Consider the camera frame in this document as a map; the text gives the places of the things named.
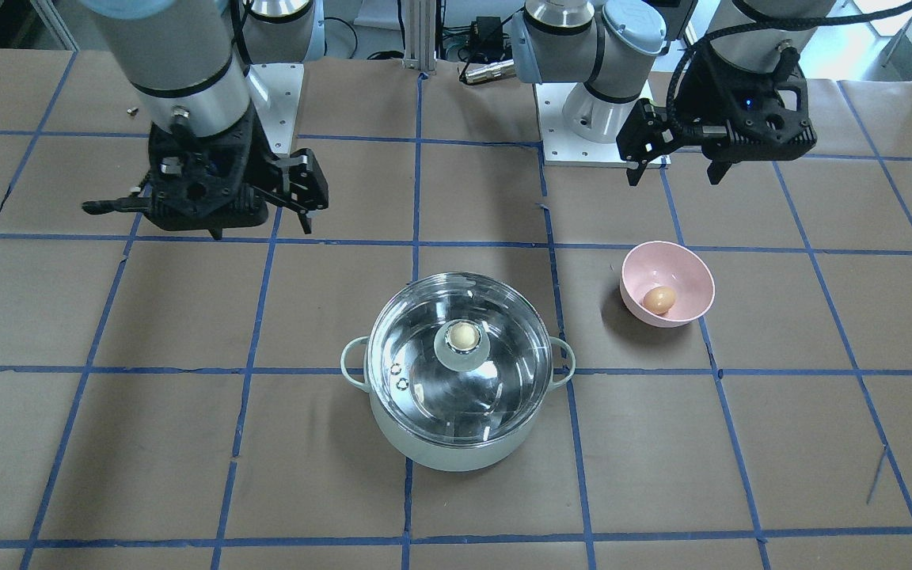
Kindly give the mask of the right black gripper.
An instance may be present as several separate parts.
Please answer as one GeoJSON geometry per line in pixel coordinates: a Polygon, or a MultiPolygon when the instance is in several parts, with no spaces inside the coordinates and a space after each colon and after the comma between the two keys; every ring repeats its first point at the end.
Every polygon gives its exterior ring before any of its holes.
{"type": "MultiPolygon", "coordinates": [[[[214,241],[228,228],[264,224],[266,192],[278,185],[275,155],[256,119],[239,119],[225,132],[196,137],[185,125],[174,133],[150,127],[147,143],[148,196],[91,199],[81,204],[90,215],[139,213],[159,230],[206,230],[214,241]]],[[[306,235],[314,231],[314,213],[300,212],[306,235]]]]}

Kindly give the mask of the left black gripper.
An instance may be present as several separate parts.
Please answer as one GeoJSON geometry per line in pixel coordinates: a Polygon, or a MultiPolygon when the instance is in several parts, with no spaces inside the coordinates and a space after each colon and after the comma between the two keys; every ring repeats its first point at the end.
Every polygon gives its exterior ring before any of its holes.
{"type": "MultiPolygon", "coordinates": [[[[700,146],[707,180],[718,185],[739,162],[795,160],[818,143],[808,115],[808,87],[800,52],[788,40],[772,51],[763,72],[739,69],[711,44],[689,51],[690,64],[674,87],[667,126],[674,140],[700,146]]],[[[648,159],[630,162],[627,181],[640,183],[648,159]]]]}

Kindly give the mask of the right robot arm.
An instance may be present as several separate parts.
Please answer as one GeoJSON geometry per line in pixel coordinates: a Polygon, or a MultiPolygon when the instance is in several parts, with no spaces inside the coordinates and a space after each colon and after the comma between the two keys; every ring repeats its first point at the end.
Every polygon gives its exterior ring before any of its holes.
{"type": "MultiPolygon", "coordinates": [[[[150,115],[150,194],[82,204],[89,215],[141,215],[159,230],[261,225],[269,206],[297,214],[305,234],[329,208],[329,184],[314,152],[288,153],[276,133],[295,106],[272,93],[260,69],[300,67],[322,39],[319,1],[233,1],[225,26],[214,1],[87,1],[117,64],[150,115]]],[[[565,111],[582,104],[616,112],[637,103],[669,26],[644,1],[527,1],[493,30],[511,57],[466,64],[464,86],[517,77],[572,87],[565,111]]]]}

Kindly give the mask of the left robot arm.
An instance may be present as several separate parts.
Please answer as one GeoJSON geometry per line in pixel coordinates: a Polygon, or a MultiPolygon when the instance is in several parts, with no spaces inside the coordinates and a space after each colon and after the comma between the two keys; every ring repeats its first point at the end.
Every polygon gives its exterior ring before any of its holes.
{"type": "Polygon", "coordinates": [[[723,1],[662,104],[643,97],[668,25],[644,1],[528,1],[511,18],[525,83],[568,83],[576,134],[614,144],[637,185],[649,163],[685,146],[710,183],[741,162],[793,160],[815,147],[800,53],[830,1],[723,1]]]}

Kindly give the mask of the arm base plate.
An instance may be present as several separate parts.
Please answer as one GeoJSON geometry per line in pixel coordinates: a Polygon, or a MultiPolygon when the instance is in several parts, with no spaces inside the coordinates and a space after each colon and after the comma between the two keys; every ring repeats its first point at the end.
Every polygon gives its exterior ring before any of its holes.
{"type": "Polygon", "coordinates": [[[251,101],[269,148],[279,156],[292,152],[304,74],[301,63],[253,64],[249,68],[251,101]]]}
{"type": "Polygon", "coordinates": [[[602,101],[582,83],[535,84],[534,93],[547,165],[636,166],[621,159],[616,138],[638,100],[602,101]]]}

